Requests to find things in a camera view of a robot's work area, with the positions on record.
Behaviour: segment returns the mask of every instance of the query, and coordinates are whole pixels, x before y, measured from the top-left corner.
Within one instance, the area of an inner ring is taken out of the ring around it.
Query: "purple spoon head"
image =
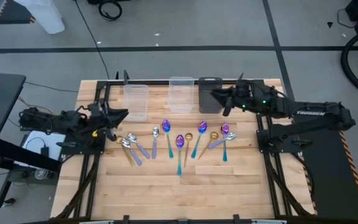
[[[181,134],[179,134],[177,137],[177,146],[179,148],[182,148],[184,143],[185,143],[185,138]]]
[[[198,126],[198,132],[203,134],[206,131],[206,121],[202,121]]]
[[[163,120],[163,121],[162,121],[162,129],[163,129],[166,133],[168,133],[169,130],[171,130],[171,124],[169,123],[168,120]]]
[[[221,132],[225,136],[229,133],[229,124],[227,122],[223,123],[221,126]]]

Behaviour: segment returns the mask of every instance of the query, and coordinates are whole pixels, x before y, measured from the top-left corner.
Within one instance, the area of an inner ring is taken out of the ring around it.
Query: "butcher block tabletop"
[[[265,79],[264,82],[282,90],[279,79]],[[81,82],[76,108],[93,102],[96,83],[97,80]],[[110,107],[122,108],[123,101],[123,86],[112,86]],[[174,153],[172,159],[168,153],[167,137],[162,130],[164,119],[171,124],[169,137]],[[208,128],[201,136],[196,159],[192,159],[190,154],[198,137],[198,125],[202,121],[207,122]],[[227,161],[223,161],[223,144],[207,149],[198,160],[212,131],[219,133],[219,139],[222,138],[220,127],[223,122],[229,123],[230,132],[237,133],[234,140],[226,141]],[[275,119],[273,122],[290,124],[288,119]],[[117,136],[135,134],[139,144],[151,155],[154,127],[160,128],[156,159],[146,159],[132,144],[143,163],[141,166],[131,166],[121,145],[106,141],[105,152],[99,162],[92,220],[122,220],[124,215],[129,215],[131,220],[232,219],[234,214],[245,219],[274,218],[264,157],[258,150],[255,134],[258,128],[255,114],[240,109],[232,110],[228,117],[221,113],[201,114],[197,85],[191,113],[171,113],[168,85],[149,85],[147,120],[124,121],[113,132]],[[175,138],[178,134],[184,136],[186,133],[191,133],[193,140],[189,143],[186,167],[183,167],[186,144],[182,149],[183,173],[179,176]],[[281,160],[287,187],[307,211],[314,213],[303,166],[290,154],[281,154]],[[82,163],[83,156],[73,156],[62,165],[51,217],[64,209],[78,189]],[[284,214],[281,194],[278,187],[276,189],[280,210]],[[87,198],[88,192],[85,192],[81,215],[85,214]]]

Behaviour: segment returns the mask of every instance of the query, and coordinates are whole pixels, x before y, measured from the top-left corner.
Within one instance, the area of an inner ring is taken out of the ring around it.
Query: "concrete floor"
[[[355,32],[336,22],[336,12],[348,2],[268,0],[280,45],[344,45]],[[64,32],[48,35],[38,23],[0,25],[0,49],[94,47],[75,3],[55,0],[55,4],[66,25]],[[97,7],[86,1],[78,4],[100,47],[273,46],[261,0],[124,1],[120,3],[124,13],[116,22],[103,20]],[[341,20],[349,22],[342,15]],[[332,28],[327,22],[333,22]],[[282,78],[274,49],[103,52],[102,56],[111,77],[126,69],[131,78],[237,78],[241,72],[244,78]],[[341,101],[351,110],[357,126],[346,132],[346,137],[358,169],[358,90],[345,78],[339,56],[335,51],[283,52],[296,100]],[[349,60],[358,75],[358,52],[351,52]],[[29,82],[68,90],[77,90],[84,79],[106,78],[95,52],[0,54],[0,72],[22,74]],[[30,85],[24,86],[21,97],[56,113],[73,109],[76,100],[75,93]],[[23,109],[22,103],[16,103],[10,118],[17,122]],[[19,144],[24,134],[6,123],[0,138]],[[46,220],[54,191],[49,186],[11,187],[8,197],[16,198],[17,203],[0,209],[0,223]]]

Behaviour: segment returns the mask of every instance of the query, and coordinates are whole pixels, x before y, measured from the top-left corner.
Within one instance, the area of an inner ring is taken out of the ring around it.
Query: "clear plastic container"
[[[194,78],[171,77],[169,79],[169,110],[172,113],[190,113],[193,109]]]
[[[149,108],[149,88],[147,85],[125,85],[124,100],[123,108],[129,111],[125,121],[147,120],[147,109]]]

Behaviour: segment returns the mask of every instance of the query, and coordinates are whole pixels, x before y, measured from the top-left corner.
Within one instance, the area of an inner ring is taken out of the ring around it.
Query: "gold spoon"
[[[186,145],[186,154],[185,154],[185,167],[186,167],[186,161],[187,161],[187,152],[189,151],[189,142],[193,139],[193,135],[191,133],[187,133],[185,135],[185,139],[187,141]]]
[[[198,159],[201,158],[201,156],[204,154],[205,150],[208,148],[209,144],[211,144],[212,140],[213,139],[217,139],[218,138],[218,134],[216,132],[211,132],[211,135],[210,135],[210,139],[209,139],[209,143],[205,146],[205,148],[203,149],[203,151],[201,152],[200,156],[198,157]]]
[[[128,162],[131,166],[133,166],[134,161],[131,159],[131,157],[128,155],[128,152],[125,150],[124,146],[122,145],[122,136],[117,136],[116,143],[120,144],[122,146],[122,150],[124,150],[125,156],[128,159]]]

